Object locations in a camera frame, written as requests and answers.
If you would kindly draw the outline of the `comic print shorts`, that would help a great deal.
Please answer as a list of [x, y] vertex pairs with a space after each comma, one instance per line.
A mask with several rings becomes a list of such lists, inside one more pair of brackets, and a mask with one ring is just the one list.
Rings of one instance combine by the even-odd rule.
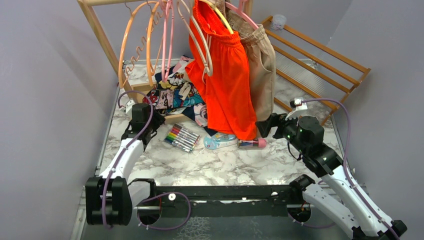
[[203, 101], [198, 89], [187, 80], [184, 72], [170, 74], [167, 81], [162, 80], [162, 75], [155, 75], [157, 81], [147, 94], [153, 103], [154, 109], [169, 114], [174, 110], [183, 109], [183, 114], [195, 121], [201, 127], [208, 125], [207, 105]]

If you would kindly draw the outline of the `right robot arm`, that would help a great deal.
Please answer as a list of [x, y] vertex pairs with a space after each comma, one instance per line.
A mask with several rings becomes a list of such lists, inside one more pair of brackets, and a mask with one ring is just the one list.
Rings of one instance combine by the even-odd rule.
[[338, 153], [324, 143], [325, 130], [316, 117], [287, 119], [287, 114], [271, 114], [256, 122], [262, 137], [276, 128], [274, 139], [284, 138], [301, 155], [305, 166], [334, 191], [339, 199], [327, 195], [306, 174], [290, 183], [289, 199], [306, 201], [330, 218], [352, 240], [398, 240], [407, 231], [401, 220], [393, 220], [365, 193], [343, 165]]

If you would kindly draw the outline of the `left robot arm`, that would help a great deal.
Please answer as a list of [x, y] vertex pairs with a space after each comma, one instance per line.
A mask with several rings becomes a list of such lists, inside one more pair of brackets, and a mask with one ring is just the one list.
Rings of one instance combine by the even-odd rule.
[[131, 120], [108, 167], [85, 183], [86, 222], [106, 228], [129, 224], [135, 204], [127, 179], [165, 118], [148, 103], [131, 107]]

